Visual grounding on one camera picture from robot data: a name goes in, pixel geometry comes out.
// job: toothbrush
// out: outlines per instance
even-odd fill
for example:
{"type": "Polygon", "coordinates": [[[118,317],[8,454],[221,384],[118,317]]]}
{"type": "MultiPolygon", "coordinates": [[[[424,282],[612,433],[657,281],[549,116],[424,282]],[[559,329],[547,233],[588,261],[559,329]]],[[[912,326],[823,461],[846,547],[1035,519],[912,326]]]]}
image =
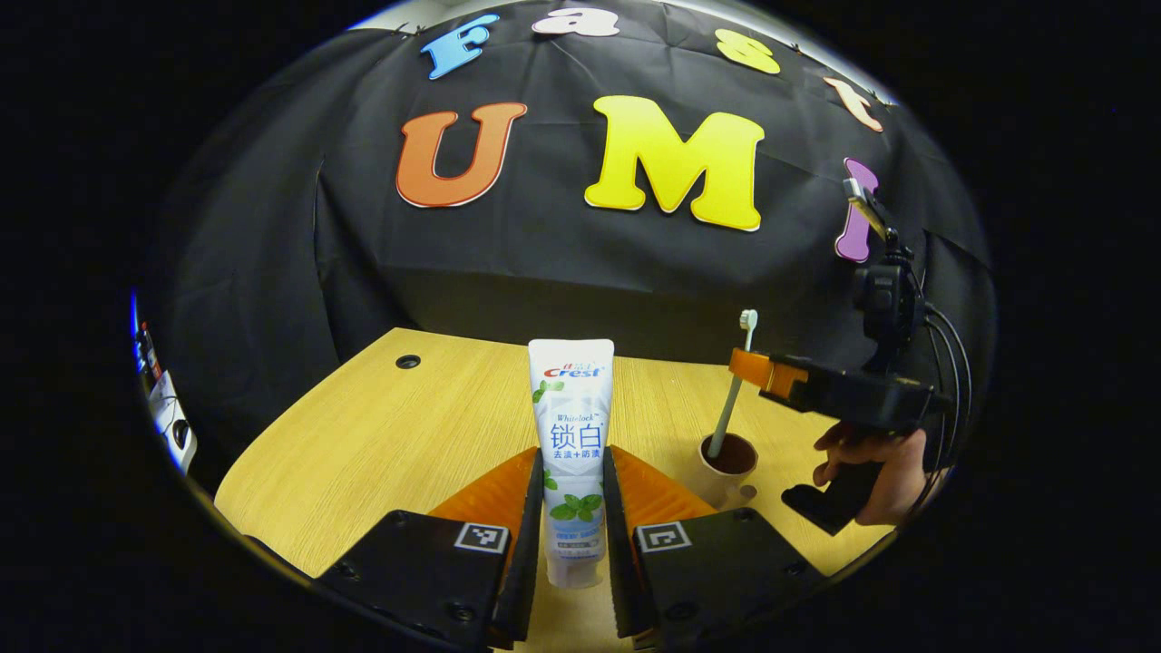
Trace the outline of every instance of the toothbrush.
{"type": "MultiPolygon", "coordinates": [[[[748,308],[742,311],[742,315],[737,318],[737,325],[745,330],[745,351],[750,351],[750,343],[753,340],[753,329],[758,325],[758,311],[748,308]]],[[[707,458],[717,458],[717,454],[722,450],[722,440],[726,439],[726,426],[729,425],[729,416],[734,412],[734,402],[737,400],[737,393],[742,389],[742,378],[735,375],[734,380],[729,385],[729,395],[726,396],[726,406],[722,408],[722,415],[717,418],[717,428],[714,429],[714,437],[709,440],[709,451],[706,452],[707,458]]]]}

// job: cup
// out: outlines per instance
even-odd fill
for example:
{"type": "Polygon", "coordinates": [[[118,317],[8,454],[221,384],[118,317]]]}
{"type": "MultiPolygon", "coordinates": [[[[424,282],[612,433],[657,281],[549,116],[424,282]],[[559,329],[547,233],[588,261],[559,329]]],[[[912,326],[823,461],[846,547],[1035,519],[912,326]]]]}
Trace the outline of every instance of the cup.
{"type": "Polygon", "coordinates": [[[758,451],[745,438],[726,433],[717,458],[711,459],[706,455],[711,439],[713,436],[701,440],[682,482],[715,510],[741,508],[758,495],[757,488],[744,485],[758,465],[758,451]]]}

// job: blue letter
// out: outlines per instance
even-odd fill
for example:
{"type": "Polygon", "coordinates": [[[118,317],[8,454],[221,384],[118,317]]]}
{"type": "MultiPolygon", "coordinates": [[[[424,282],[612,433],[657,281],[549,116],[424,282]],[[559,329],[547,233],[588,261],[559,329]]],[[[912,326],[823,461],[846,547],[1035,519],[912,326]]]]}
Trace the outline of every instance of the blue letter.
{"type": "Polygon", "coordinates": [[[481,50],[475,48],[469,50],[468,44],[481,45],[484,41],[488,41],[488,30],[481,26],[491,24],[498,20],[500,17],[496,14],[484,14],[470,23],[456,28],[455,31],[449,31],[424,45],[420,52],[431,55],[432,62],[435,64],[435,70],[427,76],[427,79],[444,77],[478,57],[481,50]]]}

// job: yellow letter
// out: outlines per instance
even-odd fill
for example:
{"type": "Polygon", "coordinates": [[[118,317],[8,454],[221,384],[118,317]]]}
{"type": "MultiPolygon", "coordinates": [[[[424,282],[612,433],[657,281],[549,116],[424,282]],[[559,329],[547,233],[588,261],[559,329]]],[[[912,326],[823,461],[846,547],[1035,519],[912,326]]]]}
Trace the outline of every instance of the yellow letter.
{"type": "Polygon", "coordinates": [[[745,64],[770,74],[777,74],[778,71],[783,70],[772,57],[773,52],[770,48],[763,45],[760,41],[728,29],[719,29],[714,36],[720,41],[717,49],[731,62],[745,64]]]}
{"type": "Polygon", "coordinates": [[[608,130],[600,179],[585,189],[586,202],[621,210],[643,207],[646,194],[636,186],[641,159],[665,213],[682,206],[705,172],[705,192],[690,203],[694,217],[742,231],[756,231],[762,224],[753,208],[753,157],[766,132],[757,123],[715,113],[683,142],[652,100],[606,95],[592,106],[605,114],[608,130]]]}
{"type": "Polygon", "coordinates": [[[858,93],[856,93],[854,89],[851,88],[850,84],[839,79],[831,79],[829,77],[824,77],[822,80],[834,86],[835,91],[838,91],[838,96],[843,100],[843,106],[845,106],[846,110],[851,112],[851,115],[858,119],[859,122],[875,131],[882,131],[882,123],[871,117],[871,114],[866,110],[866,107],[870,107],[871,102],[867,102],[858,93]]]}

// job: wooden table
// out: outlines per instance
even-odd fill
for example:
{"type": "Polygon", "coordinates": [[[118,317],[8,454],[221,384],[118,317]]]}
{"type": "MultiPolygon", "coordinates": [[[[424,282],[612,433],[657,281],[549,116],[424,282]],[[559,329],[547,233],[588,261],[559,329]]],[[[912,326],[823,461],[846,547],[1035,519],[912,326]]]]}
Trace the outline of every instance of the wooden table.
{"type": "MultiPolygon", "coordinates": [[[[618,357],[613,367],[608,444],[680,478],[717,423],[726,365],[618,357]]],[[[892,530],[851,523],[830,537],[783,504],[781,491],[810,482],[824,460],[812,445],[834,422],[743,386],[729,425],[758,450],[750,505],[827,575],[892,530]]],[[[317,577],[387,512],[427,512],[536,444],[526,346],[394,329],[271,424],[231,467],[215,505],[317,577]],[[420,365],[397,367],[405,354],[420,365]]],[[[541,553],[528,643],[518,651],[632,651],[616,639],[607,557],[603,582],[587,589],[555,588],[545,568],[541,553]]]]}

